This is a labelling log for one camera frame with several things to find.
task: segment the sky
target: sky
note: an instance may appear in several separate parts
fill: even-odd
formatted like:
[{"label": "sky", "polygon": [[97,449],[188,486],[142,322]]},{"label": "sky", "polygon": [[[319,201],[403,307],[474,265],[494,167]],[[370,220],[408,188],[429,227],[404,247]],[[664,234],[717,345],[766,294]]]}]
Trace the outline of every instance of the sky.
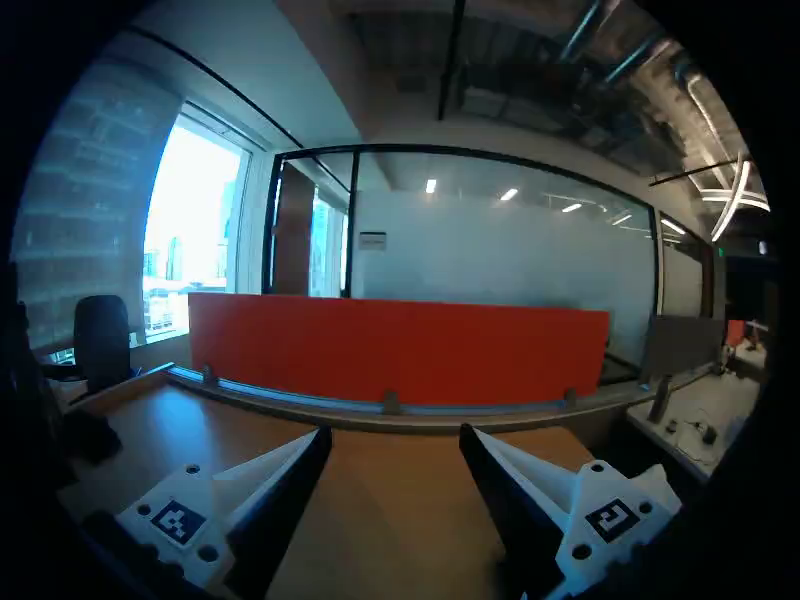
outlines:
[{"label": "sky", "polygon": [[145,251],[166,260],[173,237],[183,247],[184,279],[215,276],[217,244],[223,231],[220,207],[235,182],[241,153],[234,153],[180,125],[170,133],[156,175],[145,231]]}]

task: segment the wooden desk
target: wooden desk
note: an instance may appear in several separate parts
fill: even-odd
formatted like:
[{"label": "wooden desk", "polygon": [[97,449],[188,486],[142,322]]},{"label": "wooden desk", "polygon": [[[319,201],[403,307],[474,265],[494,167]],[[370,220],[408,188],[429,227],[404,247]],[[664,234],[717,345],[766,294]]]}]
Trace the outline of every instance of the wooden desk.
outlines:
[{"label": "wooden desk", "polygon": [[[632,406],[626,416],[692,475],[706,481],[753,411],[759,387],[756,381],[739,379],[732,373],[722,377],[706,375],[670,395],[660,423],[647,420],[652,400]],[[666,429],[672,419],[678,422],[675,433]],[[718,432],[717,440],[711,446],[703,444],[702,434],[687,421],[710,423]]]},{"label": "wooden desk", "polygon": [[[61,492],[76,518],[117,512],[187,463],[222,470],[313,429],[166,382],[107,397],[122,452]],[[562,427],[499,434],[577,471],[591,454]],[[268,597],[497,598],[504,553],[456,436],[334,431],[333,450]]]}]

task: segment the office chair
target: office chair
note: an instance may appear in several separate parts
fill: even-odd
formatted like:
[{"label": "office chair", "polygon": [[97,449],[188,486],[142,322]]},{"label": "office chair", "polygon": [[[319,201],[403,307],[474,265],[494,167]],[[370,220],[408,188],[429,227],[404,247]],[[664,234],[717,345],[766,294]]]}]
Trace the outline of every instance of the office chair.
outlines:
[{"label": "office chair", "polygon": [[45,377],[86,379],[94,394],[138,374],[130,364],[128,311],[119,296],[89,296],[75,306],[74,365],[42,365]]}]

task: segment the chair backrest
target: chair backrest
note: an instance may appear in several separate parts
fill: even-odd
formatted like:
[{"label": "chair backrest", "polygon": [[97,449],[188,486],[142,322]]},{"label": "chair backrest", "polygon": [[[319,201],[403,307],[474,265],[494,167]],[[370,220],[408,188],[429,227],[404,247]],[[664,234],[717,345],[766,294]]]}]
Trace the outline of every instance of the chair backrest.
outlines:
[{"label": "chair backrest", "polygon": [[75,306],[75,364],[90,393],[128,379],[128,311],[119,296],[89,296]]}]

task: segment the orange partition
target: orange partition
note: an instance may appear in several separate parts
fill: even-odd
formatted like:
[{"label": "orange partition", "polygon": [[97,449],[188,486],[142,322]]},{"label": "orange partition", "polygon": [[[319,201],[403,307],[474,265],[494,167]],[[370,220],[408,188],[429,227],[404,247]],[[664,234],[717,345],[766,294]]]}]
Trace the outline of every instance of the orange partition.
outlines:
[{"label": "orange partition", "polygon": [[341,400],[492,405],[592,394],[606,312],[190,294],[192,363],[241,383]]},{"label": "orange partition", "polygon": [[736,348],[744,339],[744,321],[728,321],[728,337],[725,343]]}]

